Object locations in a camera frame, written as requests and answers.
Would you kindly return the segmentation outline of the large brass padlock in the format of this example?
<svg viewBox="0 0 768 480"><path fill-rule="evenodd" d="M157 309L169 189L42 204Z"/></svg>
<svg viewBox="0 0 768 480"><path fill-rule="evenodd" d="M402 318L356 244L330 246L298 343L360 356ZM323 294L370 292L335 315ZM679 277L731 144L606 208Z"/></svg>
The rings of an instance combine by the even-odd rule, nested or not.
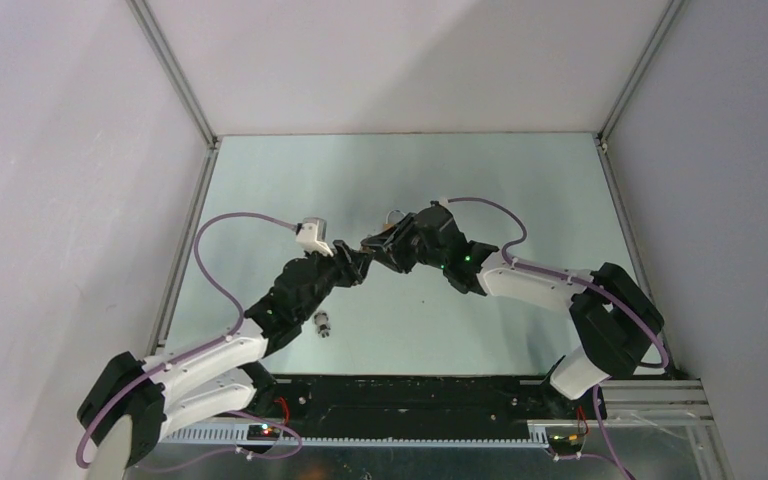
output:
<svg viewBox="0 0 768 480"><path fill-rule="evenodd" d="M394 226L398 225L401 221L403 221L406 218L407 214L399 209L393 209L390 210L386 216L385 220L382 223L381 232L387 231Z"/></svg>

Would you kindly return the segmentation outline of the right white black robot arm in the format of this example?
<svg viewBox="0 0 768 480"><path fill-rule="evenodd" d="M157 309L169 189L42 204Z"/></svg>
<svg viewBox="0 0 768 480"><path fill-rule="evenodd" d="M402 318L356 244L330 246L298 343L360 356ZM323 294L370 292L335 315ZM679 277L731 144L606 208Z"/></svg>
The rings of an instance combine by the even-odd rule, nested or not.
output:
<svg viewBox="0 0 768 480"><path fill-rule="evenodd" d="M566 418L601 382L633 375L655 348L669 363L659 335L664 319L630 274L613 263L597 270L560 269L514 258L506 247L470 240L439 202L405 215L364 239L364 251L398 273L421 264L439 269L461 293L504 297L565 313L580 345L550 370L541 392L545 411Z"/></svg>

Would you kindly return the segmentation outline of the left aluminium frame post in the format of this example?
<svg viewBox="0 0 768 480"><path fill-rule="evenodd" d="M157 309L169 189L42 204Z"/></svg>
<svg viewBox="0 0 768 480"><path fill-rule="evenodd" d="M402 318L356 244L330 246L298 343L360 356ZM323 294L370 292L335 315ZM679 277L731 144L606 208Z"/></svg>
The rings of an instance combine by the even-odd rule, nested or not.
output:
<svg viewBox="0 0 768 480"><path fill-rule="evenodd" d="M150 2L146 0L127 0L126 4L129 6L149 47L157 58L200 138L208 149L216 149L219 137L211 126L197 98L196 92L189 82Z"/></svg>

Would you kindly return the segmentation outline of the right aluminium frame post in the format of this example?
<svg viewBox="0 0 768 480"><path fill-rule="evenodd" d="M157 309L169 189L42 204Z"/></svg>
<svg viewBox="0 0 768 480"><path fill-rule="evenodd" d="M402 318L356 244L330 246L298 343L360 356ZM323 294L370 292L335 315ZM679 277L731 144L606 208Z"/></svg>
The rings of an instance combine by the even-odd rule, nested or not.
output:
<svg viewBox="0 0 768 480"><path fill-rule="evenodd" d="M669 0L661 12L655 27L648 35L643 49L635 60L618 96L609 109L606 119L594 137L600 154L607 156L610 147L610 137L616 130L624 112L653 64L656 55L660 52L687 4L688 1L686 0Z"/></svg>

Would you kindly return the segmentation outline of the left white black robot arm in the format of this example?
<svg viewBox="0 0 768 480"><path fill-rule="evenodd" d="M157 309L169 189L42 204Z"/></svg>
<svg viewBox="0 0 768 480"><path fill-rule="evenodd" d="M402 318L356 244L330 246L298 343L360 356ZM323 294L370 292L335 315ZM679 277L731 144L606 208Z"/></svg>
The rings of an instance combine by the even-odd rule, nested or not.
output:
<svg viewBox="0 0 768 480"><path fill-rule="evenodd" d="M252 306L233 299L237 318L221 333L142 359L130 352L113 357L78 409L85 431L77 465L94 467L88 446L105 449L121 426L127 428L122 462L131 467L167 437L216 415L271 412L275 380L262 360L294 341L306 322L321 337L331 334L322 303L336 288L362 284L373 260L370 249L342 241L307 248Z"/></svg>

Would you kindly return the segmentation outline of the aluminium frame post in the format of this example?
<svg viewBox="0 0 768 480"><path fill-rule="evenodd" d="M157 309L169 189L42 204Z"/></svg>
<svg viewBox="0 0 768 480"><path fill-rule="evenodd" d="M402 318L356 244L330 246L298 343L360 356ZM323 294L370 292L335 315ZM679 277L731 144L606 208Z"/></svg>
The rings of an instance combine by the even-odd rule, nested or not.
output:
<svg viewBox="0 0 768 480"><path fill-rule="evenodd" d="M687 4L688 1L686 0L669 0L661 12L655 27L648 35L643 49L635 60L618 96L609 109L606 119L594 137L600 154L607 156L610 147L610 137L616 130L624 112L653 64L656 55L660 52Z"/></svg>
<svg viewBox="0 0 768 480"><path fill-rule="evenodd" d="M157 58L200 138L208 149L216 149L219 137L211 126L197 98L196 92L189 82L150 2L146 0L127 0L126 4L129 6L149 47Z"/></svg>

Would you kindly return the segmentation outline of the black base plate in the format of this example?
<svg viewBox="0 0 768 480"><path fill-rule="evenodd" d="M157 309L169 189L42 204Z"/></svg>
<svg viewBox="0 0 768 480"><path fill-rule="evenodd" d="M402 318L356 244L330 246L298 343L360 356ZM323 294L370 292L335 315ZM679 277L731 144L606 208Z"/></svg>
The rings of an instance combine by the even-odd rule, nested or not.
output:
<svg viewBox="0 0 768 480"><path fill-rule="evenodd" d="M605 411L601 395L570 400L533 376L271 374L259 363L230 374L255 388L246 412L287 419L304 439L529 440L539 421Z"/></svg>

